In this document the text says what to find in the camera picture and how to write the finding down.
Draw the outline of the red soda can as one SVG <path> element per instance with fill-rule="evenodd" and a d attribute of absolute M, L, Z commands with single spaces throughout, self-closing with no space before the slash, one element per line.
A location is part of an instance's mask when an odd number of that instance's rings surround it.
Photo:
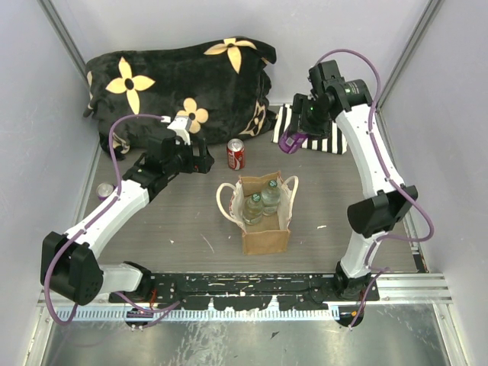
<path fill-rule="evenodd" d="M 232 170 L 240 170 L 245 167 L 246 154 L 244 142 L 240 139 L 231 139 L 226 145 L 227 162 Z"/>

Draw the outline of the burlap canvas tote bag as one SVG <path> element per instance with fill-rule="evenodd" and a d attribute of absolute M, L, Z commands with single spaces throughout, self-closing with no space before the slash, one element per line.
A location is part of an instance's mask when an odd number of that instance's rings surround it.
<path fill-rule="evenodd" d="M 242 215 L 245 200 L 261 192 L 272 179 L 278 183 L 280 193 L 278 210 L 270 216 L 263 216 L 256 224 L 247 224 Z M 298 187 L 299 178 L 296 175 L 283 179 L 280 172 L 274 172 L 262 177 L 240 176 L 234 185 L 222 183 L 217 188 L 217 207 L 228 221 L 241 230 L 244 254 L 267 255 L 287 251 Z"/>

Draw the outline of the glass soda water bottle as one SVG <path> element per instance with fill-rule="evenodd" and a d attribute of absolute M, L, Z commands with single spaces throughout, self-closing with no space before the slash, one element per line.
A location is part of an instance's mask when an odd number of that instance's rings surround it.
<path fill-rule="evenodd" d="M 271 216 L 275 214 L 281 199 L 281 190 L 277 180 L 270 180 L 266 183 L 261 192 L 263 202 L 263 214 Z"/>

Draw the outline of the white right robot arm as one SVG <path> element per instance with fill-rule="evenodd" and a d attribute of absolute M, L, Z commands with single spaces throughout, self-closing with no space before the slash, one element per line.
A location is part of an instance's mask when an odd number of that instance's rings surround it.
<path fill-rule="evenodd" d="M 309 71 L 311 95 L 296 94 L 291 122 L 280 138 L 286 153 L 305 140 L 329 137 L 338 127 L 346 138 L 361 179 L 363 200 L 348 207 L 352 236 L 338 262 L 332 289 L 343 300 L 355 300 L 371 280 L 376 251 L 418 197 L 393 167 L 374 122 L 373 99 L 365 82 L 346 81 L 336 61 L 317 63 Z"/>

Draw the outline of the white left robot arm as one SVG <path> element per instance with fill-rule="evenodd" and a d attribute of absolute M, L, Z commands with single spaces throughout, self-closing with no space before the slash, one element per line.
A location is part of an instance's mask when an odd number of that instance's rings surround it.
<path fill-rule="evenodd" d="M 45 291 L 84 306 L 99 294 L 122 292 L 136 302 L 150 298 L 153 274 L 134 262 L 99 265 L 104 247 L 119 229 L 181 173 L 206 174 L 214 158 L 207 141 L 167 128 L 149 140 L 145 152 L 122 175 L 115 190 L 84 220 L 43 240 L 40 283 Z"/>

